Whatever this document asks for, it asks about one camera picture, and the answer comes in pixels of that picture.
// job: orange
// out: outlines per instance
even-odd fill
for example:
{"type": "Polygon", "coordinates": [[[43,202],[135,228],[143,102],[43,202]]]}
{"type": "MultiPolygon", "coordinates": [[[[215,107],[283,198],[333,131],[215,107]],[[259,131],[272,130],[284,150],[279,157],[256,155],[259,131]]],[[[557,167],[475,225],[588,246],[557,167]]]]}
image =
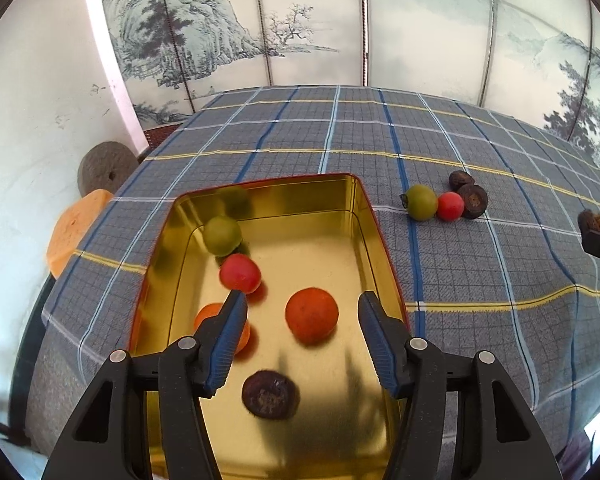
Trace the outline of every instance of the orange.
{"type": "Polygon", "coordinates": [[[336,328],[338,305],[326,290],[304,288],[286,302],[285,319],[299,342],[314,345],[327,339],[336,328]]]}
{"type": "MultiPolygon", "coordinates": [[[[222,308],[222,303],[209,303],[200,309],[200,312],[197,314],[196,319],[193,320],[193,332],[195,332],[200,324],[207,318],[217,316],[222,308]]],[[[242,329],[242,334],[240,334],[240,341],[238,341],[238,346],[235,349],[235,353],[238,353],[242,350],[247,343],[249,342],[249,337],[251,335],[251,327],[248,321],[244,322],[244,328],[242,329]]]]}

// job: white wall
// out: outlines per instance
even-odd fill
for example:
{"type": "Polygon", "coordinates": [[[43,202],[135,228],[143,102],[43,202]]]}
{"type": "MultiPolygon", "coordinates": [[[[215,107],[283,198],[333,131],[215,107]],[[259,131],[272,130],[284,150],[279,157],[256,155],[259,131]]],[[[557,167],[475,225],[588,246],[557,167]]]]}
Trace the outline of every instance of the white wall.
{"type": "Polygon", "coordinates": [[[104,140],[136,153],[146,145],[125,111],[124,87],[111,90],[115,77],[103,68],[91,22],[86,0],[14,0],[0,20],[3,422],[18,345],[48,275],[46,245],[60,213],[80,198],[81,158],[104,140]]]}

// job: green fruit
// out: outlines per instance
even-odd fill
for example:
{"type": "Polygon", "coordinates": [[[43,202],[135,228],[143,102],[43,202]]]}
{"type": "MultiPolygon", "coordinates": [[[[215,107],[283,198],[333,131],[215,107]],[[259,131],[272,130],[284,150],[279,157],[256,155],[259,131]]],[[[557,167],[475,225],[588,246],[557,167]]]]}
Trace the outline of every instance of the green fruit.
{"type": "Polygon", "coordinates": [[[215,256],[227,256],[240,245],[242,232],[240,226],[233,218],[228,216],[214,216],[205,224],[202,239],[206,250],[215,256]]]}
{"type": "Polygon", "coordinates": [[[438,210],[438,197],[430,187],[422,184],[411,186],[400,199],[409,216],[418,222],[429,220],[438,210]]]}

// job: gray tablecloth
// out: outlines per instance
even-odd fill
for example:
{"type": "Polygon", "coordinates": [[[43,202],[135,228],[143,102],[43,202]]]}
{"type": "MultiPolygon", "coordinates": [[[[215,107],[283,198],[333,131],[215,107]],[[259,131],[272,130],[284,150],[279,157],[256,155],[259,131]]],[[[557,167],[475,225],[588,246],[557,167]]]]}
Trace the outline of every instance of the gray tablecloth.
{"type": "MultiPolygon", "coordinates": [[[[600,170],[548,131],[408,92],[283,87],[227,92],[145,160],[82,240],[46,302],[49,337],[86,384],[128,343],[142,276],[186,191],[311,173],[358,175],[378,216],[414,332],[446,352],[490,349],[552,449],[600,404],[600,261],[576,216],[600,211],[600,170]],[[477,221],[416,223],[399,195],[447,189],[465,168],[489,193],[477,221]]],[[[449,407],[442,465],[450,462],[449,407]]]]}

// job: silver screw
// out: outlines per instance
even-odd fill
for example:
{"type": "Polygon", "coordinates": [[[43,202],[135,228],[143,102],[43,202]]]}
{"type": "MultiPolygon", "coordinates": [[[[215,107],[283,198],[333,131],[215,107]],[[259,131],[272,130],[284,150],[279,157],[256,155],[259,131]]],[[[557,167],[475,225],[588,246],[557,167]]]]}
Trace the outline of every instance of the silver screw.
{"type": "Polygon", "coordinates": [[[478,359],[483,363],[490,365],[496,360],[496,357],[491,352],[483,350],[478,354],[478,359]]]}
{"type": "Polygon", "coordinates": [[[189,350],[190,348],[193,348],[196,345],[196,340],[193,339],[192,337],[183,337],[182,339],[180,339],[180,341],[178,341],[178,346],[180,348],[182,348],[183,350],[189,350]]]}
{"type": "Polygon", "coordinates": [[[124,350],[114,350],[109,355],[109,361],[111,361],[112,363],[119,363],[121,361],[124,361],[125,357],[126,352],[124,350]]]}
{"type": "Polygon", "coordinates": [[[424,350],[427,347],[427,342],[421,337],[414,337],[409,341],[409,346],[414,350],[424,350]]]}

